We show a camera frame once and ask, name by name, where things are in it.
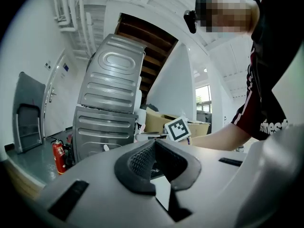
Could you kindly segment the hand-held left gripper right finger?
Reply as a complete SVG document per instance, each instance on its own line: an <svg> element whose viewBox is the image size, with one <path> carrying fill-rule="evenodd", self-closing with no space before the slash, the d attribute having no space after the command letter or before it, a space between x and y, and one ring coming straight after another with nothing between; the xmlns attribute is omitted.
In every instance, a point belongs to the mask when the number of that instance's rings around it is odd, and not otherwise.
<svg viewBox="0 0 304 228"><path fill-rule="evenodd" d="M245 158L237 152L155 141L159 166L171 185L159 228L242 228L242 197L231 182Z"/></svg>

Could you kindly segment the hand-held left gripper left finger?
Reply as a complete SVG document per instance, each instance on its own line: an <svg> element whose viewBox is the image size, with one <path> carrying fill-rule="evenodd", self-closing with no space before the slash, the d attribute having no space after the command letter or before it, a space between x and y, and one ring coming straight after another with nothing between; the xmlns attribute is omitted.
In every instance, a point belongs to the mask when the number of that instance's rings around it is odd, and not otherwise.
<svg viewBox="0 0 304 228"><path fill-rule="evenodd" d="M172 215L151 183L155 162L181 159L181 145L166 139L131 143L88 157L48 184L38 205L56 223L76 228L166 228Z"/></svg>

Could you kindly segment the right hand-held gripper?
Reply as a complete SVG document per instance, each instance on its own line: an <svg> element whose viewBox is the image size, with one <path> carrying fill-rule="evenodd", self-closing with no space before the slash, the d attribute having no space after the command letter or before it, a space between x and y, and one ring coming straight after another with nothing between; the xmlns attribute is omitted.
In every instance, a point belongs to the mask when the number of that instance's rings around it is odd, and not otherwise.
<svg viewBox="0 0 304 228"><path fill-rule="evenodd" d="M187 120L183 116L166 123L164 129L167 131L169 140L174 142L180 142L191 135Z"/></svg>

